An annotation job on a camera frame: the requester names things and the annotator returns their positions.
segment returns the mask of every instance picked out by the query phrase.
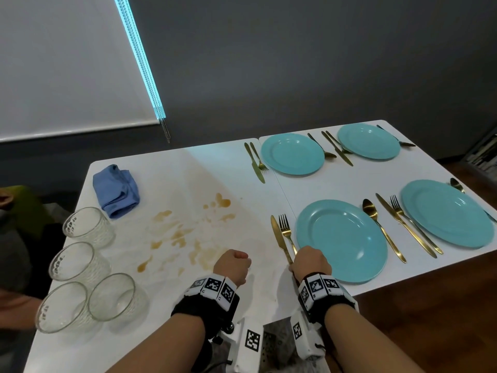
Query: white roller blind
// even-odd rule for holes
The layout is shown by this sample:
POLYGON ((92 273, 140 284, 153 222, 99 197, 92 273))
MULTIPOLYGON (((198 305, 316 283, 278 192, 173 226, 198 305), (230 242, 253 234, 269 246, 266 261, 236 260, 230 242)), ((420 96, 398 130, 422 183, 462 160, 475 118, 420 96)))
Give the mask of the white roller blind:
POLYGON ((115 0, 2 0, 0 43, 0 142, 158 123, 115 0))

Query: hand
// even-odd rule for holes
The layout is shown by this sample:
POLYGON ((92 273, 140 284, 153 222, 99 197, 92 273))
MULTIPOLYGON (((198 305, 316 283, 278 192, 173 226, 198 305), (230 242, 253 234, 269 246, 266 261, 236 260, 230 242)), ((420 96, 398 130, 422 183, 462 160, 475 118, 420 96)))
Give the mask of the hand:
POLYGON ((308 274, 322 272, 325 275, 332 274, 332 266, 328 263, 321 250, 313 249, 311 246, 302 247, 295 255, 293 264, 288 267, 300 283, 308 274))
POLYGON ((245 278, 249 273, 251 264, 252 259, 249 258, 247 253, 230 249, 222 254, 216 264, 214 264, 213 272, 228 277, 239 287, 246 283, 245 278))

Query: glass rim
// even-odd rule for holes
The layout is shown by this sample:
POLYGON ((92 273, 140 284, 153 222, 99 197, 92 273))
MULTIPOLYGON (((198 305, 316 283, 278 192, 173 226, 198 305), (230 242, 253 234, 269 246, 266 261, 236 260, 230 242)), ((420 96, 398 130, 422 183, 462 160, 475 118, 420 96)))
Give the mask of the glass rim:
POLYGON ((79 241, 79 242, 71 243, 70 245, 67 245, 65 248, 63 248, 62 250, 60 250, 59 253, 52 259, 52 261, 50 262, 50 265, 48 267, 48 275, 52 278, 52 280, 55 280, 57 282, 68 282, 69 280, 72 280, 75 277, 78 277, 79 275, 81 275, 84 272, 84 270, 88 268, 88 266, 91 264, 91 262, 93 262, 94 259, 95 259, 95 247, 93 247, 92 244, 90 244, 88 242, 84 242, 84 241, 79 241), (84 266, 84 268, 78 274, 76 274, 76 275, 74 275, 72 277, 69 277, 69 278, 64 279, 64 280, 56 279, 55 277, 53 277, 53 275, 52 275, 52 268, 53 268, 53 265, 54 265, 55 260, 57 259, 57 257, 59 257, 59 255, 62 254, 65 250, 67 250, 69 247, 71 247, 73 245, 80 244, 80 243, 84 243, 84 244, 90 246, 90 248, 91 248, 91 259, 90 259, 90 261, 84 266))
POLYGON ((91 318, 93 318, 94 320, 96 321, 99 321, 99 322, 108 322, 108 321, 112 321, 113 319, 116 319, 117 317, 119 317, 122 313, 124 313, 128 308, 129 306, 131 305, 131 302, 133 302, 133 299, 135 298, 135 295, 136 295, 136 291, 137 291, 137 285, 136 285, 136 282, 135 280, 131 277, 131 275, 128 275, 128 274, 125 274, 124 272, 116 272, 115 274, 111 274, 109 276, 106 276, 104 277, 96 286, 95 288, 93 288, 93 290, 91 291, 89 297, 88 297, 88 312, 90 313, 90 316, 91 318), (104 281, 106 281, 109 277, 112 277, 112 276, 116 276, 116 275, 121 275, 121 276, 126 276, 128 277, 132 284, 133 284, 133 295, 131 296, 129 302, 127 303, 127 305, 124 307, 124 309, 122 309, 119 313, 117 313, 116 315, 114 315, 113 317, 110 317, 110 318, 98 318, 96 317, 92 312, 91 312, 91 308, 90 308, 90 302, 91 302, 91 296, 93 295, 93 293, 96 291, 96 288, 98 288, 99 285, 101 285, 104 281))
POLYGON ((79 316, 81 315, 81 313, 83 313, 84 308, 88 306, 89 300, 90 300, 90 296, 88 296, 88 289, 83 284, 81 284, 80 282, 66 282, 66 283, 64 283, 62 285, 59 285, 57 288, 55 288, 53 291, 51 291, 43 299, 43 302, 38 307, 38 310, 36 311, 36 320, 35 320, 36 329, 39 332, 43 333, 43 334, 54 334, 56 332, 64 330, 65 328, 71 326, 75 322, 75 320, 77 320, 79 318, 79 316), (81 310, 79 311, 79 313, 67 325, 65 325, 64 327, 61 327, 61 328, 59 328, 57 330, 54 330, 54 331, 47 331, 47 330, 42 329, 42 327, 40 326, 40 313, 41 313, 41 309, 45 305, 45 302, 47 302, 47 300, 50 298, 50 296, 53 295, 57 290, 59 290, 63 286, 70 285, 70 284, 76 284, 76 285, 78 285, 78 286, 80 286, 81 288, 84 289, 84 305, 83 305, 83 307, 81 307, 81 310))
POLYGON ((105 216, 103 215, 103 212, 102 212, 100 209, 98 209, 97 207, 84 207, 84 208, 78 209, 76 212, 71 213, 71 215, 70 215, 67 219, 65 219, 65 221, 64 221, 64 225, 62 226, 62 231, 64 231, 64 232, 65 232, 65 226, 66 226, 66 225, 67 225, 67 223, 69 222, 70 218, 71 218, 71 217, 73 217, 73 216, 74 216, 75 214, 77 214, 78 212, 83 211, 84 209, 96 209, 96 210, 99 212, 99 214, 100 214, 100 219, 98 219, 98 221, 97 221, 96 225, 95 225, 95 226, 93 226, 93 227, 92 227, 89 231, 84 232, 83 234, 80 234, 80 235, 78 235, 78 236, 75 236, 75 235, 68 236, 67 234, 65 234, 65 233, 64 233, 64 235, 65 235, 66 237, 69 237, 69 238, 79 238, 79 237, 83 237, 83 236, 85 236, 86 234, 90 233, 93 229, 95 229, 95 228, 98 226, 98 224, 100 223, 100 221, 102 220, 102 218, 104 218, 104 217, 105 217, 105 216))

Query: clear glass cup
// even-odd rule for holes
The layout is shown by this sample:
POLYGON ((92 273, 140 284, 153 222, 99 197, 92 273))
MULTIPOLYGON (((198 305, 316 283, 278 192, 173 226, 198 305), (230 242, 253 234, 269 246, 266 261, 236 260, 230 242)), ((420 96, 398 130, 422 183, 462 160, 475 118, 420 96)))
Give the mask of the clear glass cup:
POLYGON ((65 220, 63 231, 66 237, 88 242, 96 249, 112 243, 116 234, 102 211, 95 207, 82 208, 65 220))
POLYGON ((61 250, 50 263, 48 273, 58 282, 80 282, 93 288, 110 274, 110 263, 88 242, 76 242, 61 250))
POLYGON ((89 292, 80 282, 66 282, 51 291, 36 313, 36 328, 43 333, 87 331, 98 322, 88 311, 89 292))
POLYGON ((128 274, 112 274, 91 292, 88 308, 97 321, 131 321, 148 304, 145 291, 128 274))

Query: table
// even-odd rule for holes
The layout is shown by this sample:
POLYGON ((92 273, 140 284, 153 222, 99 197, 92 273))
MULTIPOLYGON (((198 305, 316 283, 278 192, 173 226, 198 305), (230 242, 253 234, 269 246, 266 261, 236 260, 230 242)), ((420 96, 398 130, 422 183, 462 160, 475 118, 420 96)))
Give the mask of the table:
MULTIPOLYGON (((380 124, 399 139, 409 141, 385 121, 368 123, 380 124)), ((336 136, 340 127, 323 130, 327 129, 336 136)), ((312 133, 325 149, 332 152, 332 146, 320 131, 296 133, 312 133)), ((365 197, 376 202, 376 192, 383 197, 398 194, 406 183, 415 179, 448 181, 451 177, 426 153, 413 148, 410 151, 402 149, 398 157, 388 162, 371 162, 353 155, 354 167, 337 158, 334 162, 325 162, 323 168, 313 175, 304 177, 291 177, 270 170, 264 174, 266 183, 262 184, 252 171, 243 143, 252 141, 260 151, 261 143, 267 138, 92 163, 77 209, 98 206, 92 176, 111 163, 129 169, 137 182, 140 205, 121 219, 112 221, 116 240, 101 252, 109 258, 113 272, 131 274, 146 289, 151 299, 150 308, 143 317, 124 328, 103 324, 93 333, 79 337, 37 333, 25 372, 105 371, 169 318, 173 303, 184 289, 196 277, 211 270, 217 257, 227 248, 245 250, 252 258, 247 284, 237 292, 240 304, 235 320, 250 315, 265 324, 288 317, 298 307, 298 302, 285 256, 277 248, 270 227, 271 214, 286 213, 294 230, 296 216, 313 201, 329 198, 360 205, 365 197), (219 206, 220 203, 226 205, 226 199, 231 204, 219 206), (183 232, 191 229, 185 233, 184 242, 172 238, 180 225, 183 232), (160 241, 158 249, 151 248, 152 243, 160 241), (137 266, 151 255, 153 259, 146 270, 137 272, 137 266)), ((467 194, 497 217, 497 212, 469 188, 467 194)), ((352 295, 497 248, 495 240, 481 249, 467 250, 434 237, 445 254, 433 259, 382 207, 378 207, 378 211, 379 221, 408 263, 400 262, 389 248, 387 264, 379 276, 364 284, 345 285, 352 295)))

